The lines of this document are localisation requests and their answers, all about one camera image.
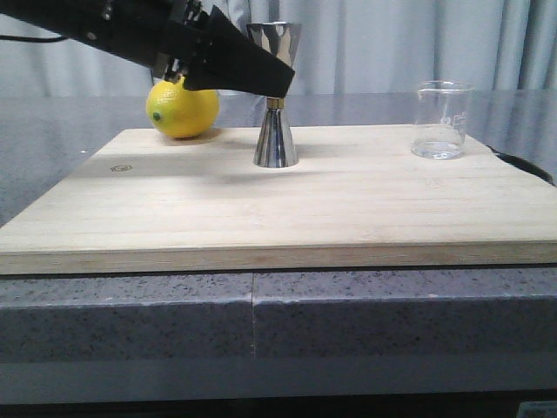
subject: black cable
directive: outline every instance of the black cable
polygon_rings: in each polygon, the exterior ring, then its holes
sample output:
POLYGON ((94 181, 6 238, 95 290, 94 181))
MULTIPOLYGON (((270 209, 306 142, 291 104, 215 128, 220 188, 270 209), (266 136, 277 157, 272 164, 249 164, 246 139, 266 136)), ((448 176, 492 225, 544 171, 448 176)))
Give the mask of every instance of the black cable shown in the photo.
POLYGON ((0 35, 0 41, 32 42, 35 44, 51 44, 53 42, 65 41, 67 37, 18 37, 12 35, 0 35))

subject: jigger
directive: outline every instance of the jigger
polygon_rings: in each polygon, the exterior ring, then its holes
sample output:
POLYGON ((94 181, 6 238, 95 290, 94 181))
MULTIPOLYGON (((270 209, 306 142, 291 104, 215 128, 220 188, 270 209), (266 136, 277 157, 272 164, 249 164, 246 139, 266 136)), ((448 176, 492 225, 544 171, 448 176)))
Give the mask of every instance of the jigger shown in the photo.
MULTIPOLYGON (((249 38, 292 67, 302 25, 288 22, 247 24, 249 38)), ((267 109, 253 163, 260 167, 281 168, 298 163, 292 132, 285 114, 284 98, 267 98, 267 109)))

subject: cutting board edge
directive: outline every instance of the cutting board edge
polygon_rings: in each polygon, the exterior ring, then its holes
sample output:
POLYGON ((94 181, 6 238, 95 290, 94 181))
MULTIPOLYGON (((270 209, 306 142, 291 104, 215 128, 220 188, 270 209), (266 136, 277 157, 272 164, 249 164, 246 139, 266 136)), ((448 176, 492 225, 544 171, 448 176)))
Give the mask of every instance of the cutting board edge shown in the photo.
POLYGON ((491 242, 482 245, 314 246, 204 248, 110 252, 4 253, 0 275, 147 273, 327 269, 335 267, 493 266, 557 264, 557 241, 491 242), (121 255, 126 253, 126 263, 121 255))

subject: countertop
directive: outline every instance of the countertop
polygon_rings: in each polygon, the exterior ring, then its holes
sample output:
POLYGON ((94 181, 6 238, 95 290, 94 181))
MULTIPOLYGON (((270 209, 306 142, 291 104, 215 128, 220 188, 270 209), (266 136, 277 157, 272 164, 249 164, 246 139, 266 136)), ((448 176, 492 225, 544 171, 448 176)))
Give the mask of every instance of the countertop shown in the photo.
MULTIPOLYGON (((292 126, 412 122, 414 95, 291 96, 292 126)), ((263 98, 221 96, 221 127, 263 98)), ((128 128, 143 98, 0 103, 0 225, 128 128)), ((468 132, 557 179, 557 91, 476 91, 468 132)), ((542 266, 0 277, 0 403, 557 388, 542 266)))

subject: robotic arm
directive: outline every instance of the robotic arm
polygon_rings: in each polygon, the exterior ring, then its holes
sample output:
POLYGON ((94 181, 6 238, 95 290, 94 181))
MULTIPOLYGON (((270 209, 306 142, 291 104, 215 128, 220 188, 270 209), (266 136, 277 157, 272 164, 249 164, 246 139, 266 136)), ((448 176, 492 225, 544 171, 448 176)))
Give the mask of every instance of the robotic arm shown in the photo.
POLYGON ((283 98, 293 69, 199 0, 0 0, 0 12, 149 67, 187 90, 283 98))

